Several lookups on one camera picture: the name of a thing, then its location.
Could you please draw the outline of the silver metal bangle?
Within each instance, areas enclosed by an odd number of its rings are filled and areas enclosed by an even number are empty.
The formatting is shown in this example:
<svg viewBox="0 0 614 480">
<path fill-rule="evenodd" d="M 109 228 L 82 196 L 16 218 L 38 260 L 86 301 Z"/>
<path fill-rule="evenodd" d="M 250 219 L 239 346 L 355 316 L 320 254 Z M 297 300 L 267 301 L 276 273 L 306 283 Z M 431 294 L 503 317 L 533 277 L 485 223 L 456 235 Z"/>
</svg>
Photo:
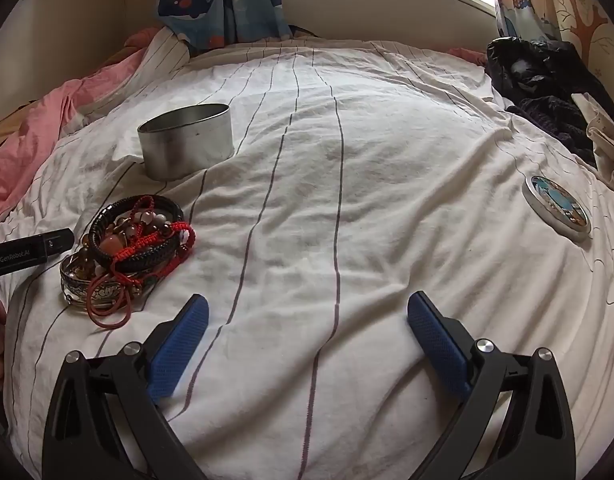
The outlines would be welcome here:
<svg viewBox="0 0 614 480">
<path fill-rule="evenodd" d="M 74 306 L 85 307 L 87 298 L 97 308 L 110 308 L 121 296 L 121 286 L 112 278 L 94 287 L 88 295 L 90 283 L 102 278 L 106 270 L 88 255 L 85 249 L 67 255 L 60 264 L 61 289 L 64 299 Z"/>
</svg>

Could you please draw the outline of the pink blanket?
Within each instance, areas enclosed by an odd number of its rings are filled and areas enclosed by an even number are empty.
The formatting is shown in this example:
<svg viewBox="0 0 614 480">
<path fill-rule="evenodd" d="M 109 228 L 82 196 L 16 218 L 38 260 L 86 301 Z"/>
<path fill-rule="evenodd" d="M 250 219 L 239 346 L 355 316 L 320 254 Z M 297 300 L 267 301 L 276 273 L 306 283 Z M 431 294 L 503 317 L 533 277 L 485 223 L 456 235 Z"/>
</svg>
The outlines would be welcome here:
<svg viewBox="0 0 614 480">
<path fill-rule="evenodd" d="M 100 105 L 120 95 L 157 33 L 156 27 L 150 27 L 130 36 L 100 70 L 66 81 L 27 109 L 21 125 L 0 146 L 0 219 L 26 193 L 59 140 L 82 128 Z"/>
</svg>

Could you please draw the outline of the round decorated tin lid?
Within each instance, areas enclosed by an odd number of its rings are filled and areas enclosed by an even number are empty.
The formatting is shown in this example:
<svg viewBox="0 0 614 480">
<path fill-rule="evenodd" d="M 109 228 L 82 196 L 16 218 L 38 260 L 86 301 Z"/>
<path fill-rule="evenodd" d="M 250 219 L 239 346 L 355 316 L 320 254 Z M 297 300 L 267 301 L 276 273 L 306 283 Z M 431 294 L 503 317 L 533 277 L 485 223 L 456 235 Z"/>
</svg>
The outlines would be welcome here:
<svg viewBox="0 0 614 480">
<path fill-rule="evenodd" d="M 578 243 L 589 237 L 587 211 L 566 188 L 539 174 L 530 174 L 522 192 L 530 208 L 558 234 Z"/>
</svg>

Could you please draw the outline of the round silver metal tin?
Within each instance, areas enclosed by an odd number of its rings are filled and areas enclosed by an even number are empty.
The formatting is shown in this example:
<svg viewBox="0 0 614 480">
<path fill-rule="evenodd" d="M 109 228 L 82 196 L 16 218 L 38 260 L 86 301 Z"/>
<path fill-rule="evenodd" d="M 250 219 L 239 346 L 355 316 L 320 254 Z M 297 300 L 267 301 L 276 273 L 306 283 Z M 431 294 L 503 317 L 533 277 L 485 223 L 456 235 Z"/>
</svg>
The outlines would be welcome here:
<svg viewBox="0 0 614 480">
<path fill-rule="evenodd" d="M 170 110 L 138 129 L 144 170 L 155 181 L 175 181 L 230 158 L 230 106 L 196 104 Z"/>
</svg>

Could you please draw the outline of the white striped bed sheet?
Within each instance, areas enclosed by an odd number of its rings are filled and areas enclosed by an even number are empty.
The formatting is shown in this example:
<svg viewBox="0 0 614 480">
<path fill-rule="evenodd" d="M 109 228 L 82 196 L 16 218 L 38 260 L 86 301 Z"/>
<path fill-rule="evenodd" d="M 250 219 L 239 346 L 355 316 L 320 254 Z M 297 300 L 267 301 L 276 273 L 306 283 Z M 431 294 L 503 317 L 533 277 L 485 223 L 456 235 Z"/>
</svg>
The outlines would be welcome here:
<svg viewBox="0 0 614 480">
<path fill-rule="evenodd" d="M 144 170 L 137 129 L 230 106 L 234 154 L 175 181 Z M 587 211 L 574 242 L 523 196 L 539 174 Z M 3 278 L 8 441 L 33 476 L 68 351 L 104 356 L 193 294 L 208 330 L 164 413 L 213 479 L 403 479 L 455 410 L 406 322 L 423 290 L 506 352 L 550 348 L 577 472 L 614 437 L 614 191 L 507 112 L 485 72 L 403 44 L 305 39 L 211 52 L 153 75 L 61 139 L 0 222 L 0 242 L 161 194 L 193 225 L 189 259 L 100 330 L 55 263 Z"/>
</svg>

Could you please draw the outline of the beige cloth garment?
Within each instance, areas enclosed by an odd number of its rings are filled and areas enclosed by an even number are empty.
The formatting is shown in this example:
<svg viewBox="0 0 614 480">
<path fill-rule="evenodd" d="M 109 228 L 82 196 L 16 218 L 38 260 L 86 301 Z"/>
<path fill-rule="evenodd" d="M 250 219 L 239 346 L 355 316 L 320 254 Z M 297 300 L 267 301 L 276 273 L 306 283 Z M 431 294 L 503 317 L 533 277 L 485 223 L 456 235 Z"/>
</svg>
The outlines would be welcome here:
<svg viewBox="0 0 614 480">
<path fill-rule="evenodd" d="M 592 141 L 596 163 L 594 174 L 614 191 L 614 122 L 589 93 L 573 93 L 572 100 L 587 123 L 586 136 Z"/>
</svg>

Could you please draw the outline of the black jacket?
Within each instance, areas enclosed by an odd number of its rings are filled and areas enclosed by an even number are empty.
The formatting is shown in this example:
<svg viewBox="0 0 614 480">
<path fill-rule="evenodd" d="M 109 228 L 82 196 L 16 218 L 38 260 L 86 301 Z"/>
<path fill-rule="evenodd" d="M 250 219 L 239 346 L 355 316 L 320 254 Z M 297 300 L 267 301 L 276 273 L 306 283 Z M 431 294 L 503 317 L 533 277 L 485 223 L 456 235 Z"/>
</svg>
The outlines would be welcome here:
<svg viewBox="0 0 614 480">
<path fill-rule="evenodd" d="M 594 167 L 587 121 L 572 99 L 587 93 L 614 121 L 614 102 L 568 41 L 501 37 L 488 44 L 485 72 L 493 88 L 512 104 L 508 110 L 560 141 Z"/>
</svg>

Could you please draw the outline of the blue whale print curtain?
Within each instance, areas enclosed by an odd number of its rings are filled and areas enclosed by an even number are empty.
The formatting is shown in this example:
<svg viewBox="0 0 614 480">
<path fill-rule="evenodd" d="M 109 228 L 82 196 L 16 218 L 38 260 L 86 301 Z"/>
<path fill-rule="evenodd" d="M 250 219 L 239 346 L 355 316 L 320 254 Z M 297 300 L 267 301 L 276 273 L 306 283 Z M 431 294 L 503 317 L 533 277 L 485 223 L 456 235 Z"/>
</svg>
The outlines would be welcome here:
<svg viewBox="0 0 614 480">
<path fill-rule="evenodd" d="M 156 0 L 156 14 L 199 52 L 291 36 L 282 0 Z"/>
</svg>

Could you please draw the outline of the right whale print curtain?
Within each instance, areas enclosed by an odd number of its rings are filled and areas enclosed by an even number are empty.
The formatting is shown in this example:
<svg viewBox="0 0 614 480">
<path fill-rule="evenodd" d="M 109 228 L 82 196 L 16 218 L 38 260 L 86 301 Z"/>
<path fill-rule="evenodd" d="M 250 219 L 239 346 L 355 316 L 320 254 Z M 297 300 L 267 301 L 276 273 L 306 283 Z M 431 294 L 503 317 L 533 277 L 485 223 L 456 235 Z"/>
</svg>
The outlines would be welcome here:
<svg viewBox="0 0 614 480">
<path fill-rule="evenodd" d="M 554 0 L 496 0 L 501 37 L 561 40 Z"/>
</svg>

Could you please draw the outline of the cream wardrobe with tree decal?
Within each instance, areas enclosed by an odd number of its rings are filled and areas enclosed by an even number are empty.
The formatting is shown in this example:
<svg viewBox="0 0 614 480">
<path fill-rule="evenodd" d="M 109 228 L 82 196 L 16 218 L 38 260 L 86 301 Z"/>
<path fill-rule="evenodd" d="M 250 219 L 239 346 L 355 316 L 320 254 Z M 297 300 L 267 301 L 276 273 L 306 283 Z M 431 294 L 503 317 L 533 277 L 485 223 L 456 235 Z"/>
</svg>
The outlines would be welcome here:
<svg viewBox="0 0 614 480">
<path fill-rule="evenodd" d="M 614 102 L 614 23 L 598 0 L 553 0 L 558 28 Z"/>
</svg>

